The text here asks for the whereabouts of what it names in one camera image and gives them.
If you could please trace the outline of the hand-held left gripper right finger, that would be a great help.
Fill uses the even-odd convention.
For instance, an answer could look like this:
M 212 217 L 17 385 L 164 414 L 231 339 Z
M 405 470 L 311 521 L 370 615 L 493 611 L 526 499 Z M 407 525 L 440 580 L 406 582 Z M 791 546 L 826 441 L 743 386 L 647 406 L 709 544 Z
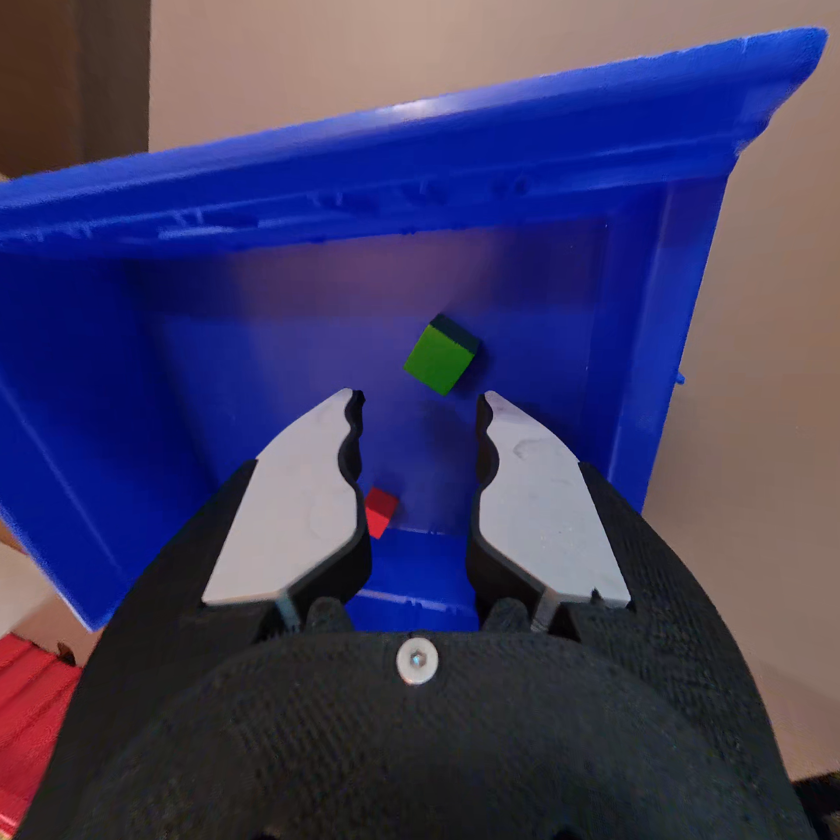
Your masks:
M 563 606 L 628 608 L 628 585 L 567 444 L 497 392 L 478 397 L 476 437 L 466 572 L 479 618 L 512 599 L 531 630 L 548 632 Z

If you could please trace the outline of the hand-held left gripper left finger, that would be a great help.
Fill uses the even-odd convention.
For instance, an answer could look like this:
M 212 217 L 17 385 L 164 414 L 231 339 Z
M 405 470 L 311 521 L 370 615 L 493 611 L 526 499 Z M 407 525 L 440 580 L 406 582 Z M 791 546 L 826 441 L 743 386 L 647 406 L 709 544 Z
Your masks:
M 359 487 L 364 394 L 343 388 L 259 453 L 206 583 L 209 607 L 271 603 L 289 631 L 321 597 L 346 603 L 371 575 Z

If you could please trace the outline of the red cube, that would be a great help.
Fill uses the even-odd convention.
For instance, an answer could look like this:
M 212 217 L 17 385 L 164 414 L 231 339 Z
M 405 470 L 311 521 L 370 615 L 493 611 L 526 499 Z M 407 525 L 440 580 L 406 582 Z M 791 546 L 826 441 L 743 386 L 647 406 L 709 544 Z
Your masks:
M 364 499 L 364 511 L 369 534 L 381 539 L 396 514 L 399 500 L 392 493 L 372 487 Z

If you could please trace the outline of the blue plastic bin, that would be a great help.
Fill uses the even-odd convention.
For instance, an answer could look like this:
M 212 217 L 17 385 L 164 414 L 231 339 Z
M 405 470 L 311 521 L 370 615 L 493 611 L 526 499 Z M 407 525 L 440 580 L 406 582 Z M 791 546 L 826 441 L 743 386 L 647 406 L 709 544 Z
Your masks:
M 476 399 L 644 507 L 740 154 L 817 67 L 792 28 L 2 184 L 2 518 L 90 630 L 207 498 L 365 396 L 363 628 L 476 625 Z M 403 369 L 444 313 L 446 396 Z

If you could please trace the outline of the green cube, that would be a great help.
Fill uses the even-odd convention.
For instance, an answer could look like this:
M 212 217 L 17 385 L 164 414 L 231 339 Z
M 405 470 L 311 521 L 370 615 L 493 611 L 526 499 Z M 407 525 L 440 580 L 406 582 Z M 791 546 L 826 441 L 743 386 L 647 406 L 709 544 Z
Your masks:
M 423 330 L 403 369 L 440 396 L 448 395 L 475 359 L 480 340 L 444 313 Z

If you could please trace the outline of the grey desk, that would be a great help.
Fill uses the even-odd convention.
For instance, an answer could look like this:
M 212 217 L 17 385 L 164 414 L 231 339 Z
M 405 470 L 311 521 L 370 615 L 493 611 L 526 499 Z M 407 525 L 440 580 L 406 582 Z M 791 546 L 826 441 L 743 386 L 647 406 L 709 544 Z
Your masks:
M 2 180 L 816 26 L 742 152 L 644 507 L 794 781 L 838 771 L 838 2 L 2 2 Z

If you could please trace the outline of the red ribbed object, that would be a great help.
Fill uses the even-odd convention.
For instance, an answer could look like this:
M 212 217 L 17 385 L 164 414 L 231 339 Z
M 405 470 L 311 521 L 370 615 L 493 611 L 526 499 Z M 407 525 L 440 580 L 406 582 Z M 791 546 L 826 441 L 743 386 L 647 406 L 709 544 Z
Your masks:
M 12 837 L 55 750 L 81 668 L 15 634 L 1 639 L 1 834 Z

